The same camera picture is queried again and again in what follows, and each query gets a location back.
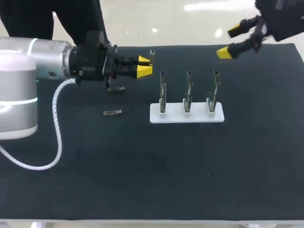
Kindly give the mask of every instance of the black tabletop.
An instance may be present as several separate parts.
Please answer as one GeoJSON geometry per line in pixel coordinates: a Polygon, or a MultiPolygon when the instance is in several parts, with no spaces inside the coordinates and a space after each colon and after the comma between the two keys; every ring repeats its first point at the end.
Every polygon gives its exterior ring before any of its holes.
{"type": "MultiPolygon", "coordinates": [[[[103,83],[69,85],[58,101],[59,163],[28,171],[0,155],[0,219],[304,220],[304,64],[294,45],[217,59],[220,46],[154,47],[154,75],[120,77],[123,95],[103,83]],[[194,102],[204,102],[220,72],[223,123],[152,124],[159,72],[167,102],[181,102],[186,71],[194,102]],[[122,109],[117,118],[103,111],[122,109]]],[[[121,54],[148,55],[150,47],[121,54]]],[[[38,131],[3,141],[30,165],[57,153],[52,95],[38,82],[38,131]]]]}

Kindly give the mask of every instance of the white base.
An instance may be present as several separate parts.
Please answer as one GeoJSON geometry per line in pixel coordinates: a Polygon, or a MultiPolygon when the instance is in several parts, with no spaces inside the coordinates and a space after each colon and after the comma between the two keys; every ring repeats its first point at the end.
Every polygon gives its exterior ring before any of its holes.
{"type": "Polygon", "coordinates": [[[0,133],[0,140],[10,140],[10,139],[21,139],[28,137],[32,135],[33,133],[36,132],[38,128],[38,125],[35,127],[26,129],[26,130],[21,130],[21,131],[14,131],[14,132],[1,132],[0,133]]]}
{"type": "Polygon", "coordinates": [[[221,123],[224,120],[223,107],[219,102],[217,102],[213,113],[209,111],[208,102],[192,103],[189,113],[185,112],[184,103],[167,103],[166,113],[161,113],[160,103],[150,105],[150,122],[152,124],[221,123]]]}

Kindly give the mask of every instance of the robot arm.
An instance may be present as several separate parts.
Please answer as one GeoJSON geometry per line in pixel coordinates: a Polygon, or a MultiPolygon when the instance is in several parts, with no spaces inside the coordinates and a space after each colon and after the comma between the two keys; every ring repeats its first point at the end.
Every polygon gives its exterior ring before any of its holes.
{"type": "Polygon", "coordinates": [[[250,38],[241,43],[233,43],[217,51],[219,58],[235,59],[241,53],[254,49],[258,52],[265,38],[273,36],[279,42],[304,32],[303,0],[256,0],[261,16],[242,20],[228,33],[231,38],[255,31],[250,38]]]}
{"type": "Polygon", "coordinates": [[[117,75],[140,78],[152,74],[154,51],[150,59],[141,56],[124,58],[117,54],[117,46],[105,43],[103,32],[90,31],[86,43],[73,47],[66,41],[31,38],[0,38],[0,50],[16,50],[32,56],[36,62],[38,79],[105,81],[117,75]]]}

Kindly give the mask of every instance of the black pants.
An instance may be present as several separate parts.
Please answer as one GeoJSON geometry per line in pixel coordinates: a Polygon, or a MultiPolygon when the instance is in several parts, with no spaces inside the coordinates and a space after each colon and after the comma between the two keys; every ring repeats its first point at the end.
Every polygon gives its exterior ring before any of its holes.
{"type": "Polygon", "coordinates": [[[74,43],[84,43],[90,30],[103,31],[99,0],[0,0],[0,18],[10,37],[52,39],[53,12],[74,43]]]}

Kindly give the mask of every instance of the metal bracket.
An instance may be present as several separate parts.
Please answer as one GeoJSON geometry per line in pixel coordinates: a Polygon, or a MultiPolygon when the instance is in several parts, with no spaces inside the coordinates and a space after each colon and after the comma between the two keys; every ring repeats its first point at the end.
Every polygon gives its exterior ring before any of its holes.
{"type": "Polygon", "coordinates": [[[217,105],[218,96],[219,96],[219,72],[217,70],[213,71],[213,85],[210,89],[208,104],[210,112],[215,112],[215,107],[217,105]]]}
{"type": "Polygon", "coordinates": [[[123,93],[124,92],[124,86],[116,87],[116,88],[108,88],[107,91],[110,94],[123,93]]]}
{"type": "Polygon", "coordinates": [[[186,84],[186,92],[185,92],[185,112],[189,113],[191,109],[192,103],[192,95],[193,95],[193,82],[192,82],[192,72],[187,72],[187,84],[186,84]]]}
{"type": "Polygon", "coordinates": [[[160,106],[161,106],[161,113],[166,112],[166,83],[165,83],[165,73],[161,72],[161,99],[160,99],[160,106]]]}
{"type": "Polygon", "coordinates": [[[122,110],[114,110],[114,111],[105,111],[104,112],[104,116],[109,115],[109,116],[117,116],[120,115],[122,113],[122,110]]]}
{"type": "Polygon", "coordinates": [[[155,56],[155,51],[150,50],[150,65],[152,65],[152,66],[154,64],[154,56],[155,56]]]}

